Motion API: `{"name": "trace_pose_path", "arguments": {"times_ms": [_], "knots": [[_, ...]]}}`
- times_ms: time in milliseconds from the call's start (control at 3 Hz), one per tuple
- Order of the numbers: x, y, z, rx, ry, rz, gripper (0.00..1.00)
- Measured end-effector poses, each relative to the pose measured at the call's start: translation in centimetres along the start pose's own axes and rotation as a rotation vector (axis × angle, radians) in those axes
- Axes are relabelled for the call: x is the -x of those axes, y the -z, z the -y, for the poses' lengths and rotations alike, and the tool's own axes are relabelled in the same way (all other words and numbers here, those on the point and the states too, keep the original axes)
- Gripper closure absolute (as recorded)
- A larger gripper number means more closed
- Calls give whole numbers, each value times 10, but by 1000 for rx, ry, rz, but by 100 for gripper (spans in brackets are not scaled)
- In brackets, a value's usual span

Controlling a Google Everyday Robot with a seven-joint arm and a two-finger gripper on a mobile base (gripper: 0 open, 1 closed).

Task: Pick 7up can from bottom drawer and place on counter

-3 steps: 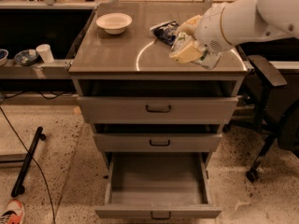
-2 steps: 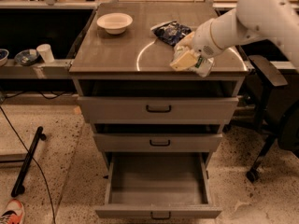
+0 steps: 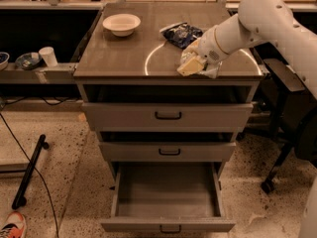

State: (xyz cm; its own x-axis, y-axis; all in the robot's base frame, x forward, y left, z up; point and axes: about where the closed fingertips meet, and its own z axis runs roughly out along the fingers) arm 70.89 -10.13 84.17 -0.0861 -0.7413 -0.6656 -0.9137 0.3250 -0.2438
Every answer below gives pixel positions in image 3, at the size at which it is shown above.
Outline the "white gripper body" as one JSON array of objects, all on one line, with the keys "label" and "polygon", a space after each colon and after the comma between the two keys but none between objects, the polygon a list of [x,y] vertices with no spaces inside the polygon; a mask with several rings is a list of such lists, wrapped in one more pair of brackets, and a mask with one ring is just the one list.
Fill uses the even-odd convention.
[{"label": "white gripper body", "polygon": [[198,54],[209,63],[218,63],[228,56],[218,45],[216,30],[216,27],[212,27],[206,31],[198,43]]}]

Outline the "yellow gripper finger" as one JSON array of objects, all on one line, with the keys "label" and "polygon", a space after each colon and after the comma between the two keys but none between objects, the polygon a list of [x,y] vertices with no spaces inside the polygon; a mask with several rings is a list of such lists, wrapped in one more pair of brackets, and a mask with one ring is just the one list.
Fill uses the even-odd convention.
[{"label": "yellow gripper finger", "polygon": [[189,76],[202,70],[205,66],[205,63],[206,59],[203,59],[201,56],[194,56],[189,58],[186,62],[184,62],[177,69],[177,72],[183,76]]},{"label": "yellow gripper finger", "polygon": [[185,48],[182,51],[181,57],[183,59],[188,58],[190,55],[197,55],[198,54],[198,45],[199,45],[200,39],[196,39],[194,42],[192,42],[187,48]]}]

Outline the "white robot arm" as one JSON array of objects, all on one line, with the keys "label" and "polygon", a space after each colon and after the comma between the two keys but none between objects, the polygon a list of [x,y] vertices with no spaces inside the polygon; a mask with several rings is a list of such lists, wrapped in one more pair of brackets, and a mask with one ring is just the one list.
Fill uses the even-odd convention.
[{"label": "white robot arm", "polygon": [[207,30],[186,49],[181,73],[212,70],[231,53],[270,43],[317,98],[317,36],[299,24],[282,0],[241,0],[238,13]]}]

